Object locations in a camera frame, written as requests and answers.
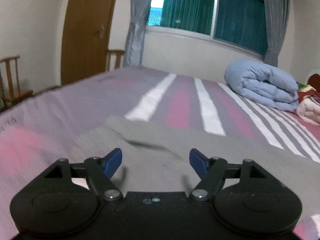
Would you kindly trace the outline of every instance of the window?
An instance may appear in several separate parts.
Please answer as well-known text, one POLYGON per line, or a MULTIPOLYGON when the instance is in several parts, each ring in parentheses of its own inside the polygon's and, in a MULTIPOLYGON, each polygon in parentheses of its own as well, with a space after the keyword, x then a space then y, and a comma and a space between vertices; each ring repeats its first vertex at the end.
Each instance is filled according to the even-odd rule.
POLYGON ((199 33, 262 56, 267 51, 263 0, 152 0, 148 25, 199 33))

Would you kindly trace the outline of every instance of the brown door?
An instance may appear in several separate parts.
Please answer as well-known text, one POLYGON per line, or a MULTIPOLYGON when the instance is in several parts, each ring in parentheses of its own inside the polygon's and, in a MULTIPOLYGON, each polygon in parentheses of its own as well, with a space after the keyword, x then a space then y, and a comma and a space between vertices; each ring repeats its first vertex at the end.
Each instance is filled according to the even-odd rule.
POLYGON ((115 0, 69 0, 63 29, 61 83, 105 71, 115 0))

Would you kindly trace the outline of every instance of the purple bed sheet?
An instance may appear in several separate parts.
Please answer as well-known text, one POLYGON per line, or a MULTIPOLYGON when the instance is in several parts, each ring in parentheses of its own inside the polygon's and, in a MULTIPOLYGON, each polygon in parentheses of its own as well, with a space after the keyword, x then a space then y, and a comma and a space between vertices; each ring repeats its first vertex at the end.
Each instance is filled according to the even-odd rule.
MULTIPOLYGON (((111 116, 249 138, 320 163, 318 126, 246 100, 224 84, 145 67, 120 69, 28 99, 0 116, 0 239, 16 233, 12 197, 56 159, 68 157, 75 138, 111 116)), ((312 221, 308 225, 320 234, 320 219, 312 221)), ((297 227, 300 236, 305 224, 297 227)))

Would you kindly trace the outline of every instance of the rolled blue comforter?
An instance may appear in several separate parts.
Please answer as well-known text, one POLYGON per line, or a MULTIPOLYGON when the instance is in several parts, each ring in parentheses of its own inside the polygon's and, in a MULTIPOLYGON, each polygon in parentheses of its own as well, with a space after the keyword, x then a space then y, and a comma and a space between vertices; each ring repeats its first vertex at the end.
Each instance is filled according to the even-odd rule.
POLYGON ((226 69, 224 79, 234 92, 254 102, 287 112, 295 112, 298 107, 295 79, 276 67, 235 61, 226 69))

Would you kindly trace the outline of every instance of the door handle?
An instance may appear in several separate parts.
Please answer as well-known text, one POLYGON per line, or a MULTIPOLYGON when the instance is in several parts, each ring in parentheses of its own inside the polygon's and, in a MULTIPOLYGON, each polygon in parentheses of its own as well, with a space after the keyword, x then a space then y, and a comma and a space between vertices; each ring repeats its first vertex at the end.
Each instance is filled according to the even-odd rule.
POLYGON ((103 39, 105 32, 106 32, 106 28, 103 24, 101 24, 100 39, 103 39))

